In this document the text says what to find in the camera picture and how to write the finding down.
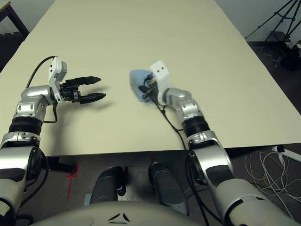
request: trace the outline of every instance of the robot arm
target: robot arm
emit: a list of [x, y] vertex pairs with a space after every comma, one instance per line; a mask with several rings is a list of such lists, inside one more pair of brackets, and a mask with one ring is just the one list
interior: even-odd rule
[[40, 132], [46, 107], [52, 105], [55, 109], [64, 101], [85, 104], [106, 96], [93, 93], [82, 97], [78, 91], [79, 85], [100, 81], [97, 77], [76, 78], [61, 84], [67, 73], [67, 64], [58, 57], [54, 58], [48, 72], [50, 85], [28, 87], [22, 92], [9, 131], [0, 144], [1, 225], [5, 219], [13, 219], [18, 212], [26, 182], [39, 176], [42, 154], [39, 149]]
[[235, 178], [230, 158], [190, 92], [170, 88], [169, 71], [164, 63], [156, 62], [150, 71], [150, 89], [140, 89], [158, 103], [175, 109], [189, 144], [195, 180], [208, 186], [222, 222], [248, 226], [299, 225], [250, 183]]

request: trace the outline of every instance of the table surface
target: table surface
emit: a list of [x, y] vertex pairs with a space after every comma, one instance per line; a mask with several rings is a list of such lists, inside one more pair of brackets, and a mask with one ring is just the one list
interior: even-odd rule
[[[156, 107], [138, 102], [129, 73], [164, 59], [174, 87], [188, 90], [224, 147], [301, 142], [301, 116], [213, 0], [56, 0], [0, 74], [0, 135], [21, 92], [45, 57], [68, 66], [65, 79], [97, 76], [80, 86], [103, 100], [58, 106], [43, 124], [46, 155], [182, 149]], [[32, 85], [47, 84], [44, 64]], [[48, 107], [45, 120], [52, 120]], [[178, 127], [175, 113], [167, 109]]]
[[8, 5], [10, 4], [10, 1], [3, 1], [3, 0], [0, 0], [0, 12], [2, 10], [4, 10]]

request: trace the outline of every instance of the tripod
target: tripod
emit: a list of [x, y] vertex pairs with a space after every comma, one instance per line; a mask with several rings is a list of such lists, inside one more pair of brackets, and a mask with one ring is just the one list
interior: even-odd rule
[[[288, 11], [287, 11], [284, 15], [280, 14], [280, 11], [282, 11], [282, 10], [283, 10], [286, 6], [288, 6], [291, 2], [293, 2], [293, 3], [292, 3], [292, 5], [289, 7]], [[297, 7], [296, 7], [296, 10], [295, 10], [295, 12], [294, 12], [293, 17], [287, 17], [287, 15], [291, 12], [291, 10], [293, 9], [293, 7], [294, 7], [297, 3], [298, 3], [298, 5], [297, 5]], [[265, 25], [270, 19], [272, 19], [274, 16], [279, 15], [279, 16], [281, 17], [279, 23], [278, 23], [277, 26], [274, 28], [274, 30], [269, 34], [269, 36], [266, 38], [266, 40], [264, 41], [264, 44], [268, 41], [268, 39], [270, 38], [270, 36], [273, 34], [273, 32], [275, 32], [275, 30], [276, 30], [276, 29], [279, 27], [279, 25], [284, 21], [284, 19], [291, 20], [290, 25], [289, 25], [289, 27], [288, 27], [288, 29], [287, 29], [286, 34], [285, 34], [285, 37], [284, 37], [283, 40], [282, 40], [282, 41], [286, 41], [286, 40], [290, 37], [290, 35], [293, 33], [293, 31], [296, 30], [296, 28], [301, 24], [301, 20], [300, 20], [300, 21], [292, 28], [293, 22], [296, 20], [296, 15], [297, 15], [297, 13], [298, 13], [298, 10], [299, 10], [299, 8], [300, 8], [300, 5], [301, 5], [301, 0], [289, 0], [283, 7], [281, 7], [278, 11], [276, 11], [276, 12], [274, 13], [274, 15], [272, 15], [269, 19], [267, 19], [265, 22], [263, 22], [263, 24], [259, 25], [259, 26], [257, 27], [257, 29], [255, 29], [255, 31], [253, 31], [251, 34], [249, 34], [248, 36], [246, 36], [245, 39], [249, 38], [252, 34], [254, 34], [254, 33], [255, 33], [257, 30], [259, 30], [262, 26], [264, 26], [264, 25]]]

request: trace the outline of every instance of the wall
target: wall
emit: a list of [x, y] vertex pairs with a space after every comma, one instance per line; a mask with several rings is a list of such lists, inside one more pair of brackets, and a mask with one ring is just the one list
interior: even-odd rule
[[[43, 17], [55, 0], [10, 0], [11, 6], [29, 31]], [[0, 23], [0, 34], [16, 32], [17, 29], [8, 17]]]
[[[11, 5], [29, 31], [33, 30], [55, 0], [11, 0]], [[264, 22], [288, 0], [215, 0], [230, 21], [245, 37]], [[301, 9], [297, 16], [301, 19]], [[274, 29], [280, 17], [275, 16], [266, 25], [254, 33], [248, 41], [262, 41]], [[283, 22], [279, 31], [286, 31], [288, 22]], [[0, 23], [0, 34], [17, 31], [11, 21], [6, 18]], [[292, 43], [301, 39], [301, 25], [291, 36]]]
[[[239, 32], [245, 37], [254, 31], [257, 26], [261, 25], [270, 16], [278, 11], [288, 0], [215, 0], [220, 8], [224, 11], [230, 21], [239, 30]], [[281, 12], [286, 12], [289, 8], [287, 6]], [[280, 21], [279, 16], [273, 17], [256, 33], [250, 36], [247, 41], [263, 41], [267, 38], [270, 31], [272, 31], [277, 23]], [[301, 19], [301, 9], [296, 17], [296, 22]], [[283, 31], [286, 33], [289, 26], [288, 20], [284, 21], [277, 31]], [[292, 44], [295, 44], [297, 40], [301, 40], [301, 25], [291, 35]]]

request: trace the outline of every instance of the red marking on floor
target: red marking on floor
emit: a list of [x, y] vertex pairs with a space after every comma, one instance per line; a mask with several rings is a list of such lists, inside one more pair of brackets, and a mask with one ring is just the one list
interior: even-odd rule
[[70, 198], [70, 193], [71, 193], [71, 188], [72, 188], [72, 181], [73, 181], [73, 178], [77, 178], [77, 173], [78, 172], [79, 172], [79, 165], [76, 165], [76, 172], [72, 175], [66, 175], [65, 176], [66, 178], [70, 178], [67, 199]]

